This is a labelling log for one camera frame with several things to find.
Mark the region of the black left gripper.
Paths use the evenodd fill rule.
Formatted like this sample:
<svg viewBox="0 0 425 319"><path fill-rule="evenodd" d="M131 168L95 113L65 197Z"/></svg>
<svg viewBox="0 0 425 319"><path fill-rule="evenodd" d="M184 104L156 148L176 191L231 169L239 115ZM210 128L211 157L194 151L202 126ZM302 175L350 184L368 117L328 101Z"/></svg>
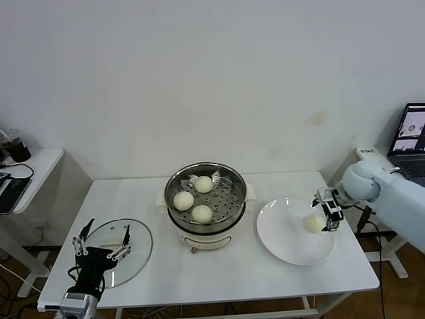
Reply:
<svg viewBox="0 0 425 319"><path fill-rule="evenodd" d="M86 239L93 222L94 218L91 218L82 228L79 236L72 238L76 266L80 269L74 291L82 294L103 294L106 288L104 273L115 267L114 261L122 261L131 252L129 224L125 226L126 233L121 246L116 250L98 247L86 248Z"/></svg>

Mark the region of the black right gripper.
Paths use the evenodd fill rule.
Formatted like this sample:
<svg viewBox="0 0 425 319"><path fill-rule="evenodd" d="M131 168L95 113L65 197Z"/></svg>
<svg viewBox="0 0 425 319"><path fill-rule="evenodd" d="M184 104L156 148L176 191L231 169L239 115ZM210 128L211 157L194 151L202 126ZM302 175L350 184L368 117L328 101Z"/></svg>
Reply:
<svg viewBox="0 0 425 319"><path fill-rule="evenodd" d="M315 207L319 204L319 199L315 198L311 206ZM339 222L344 220L342 208L338 205L332 195L326 196L323 200L323 210L327 217L326 225L322 229L323 232L334 232L338 230Z"/></svg>

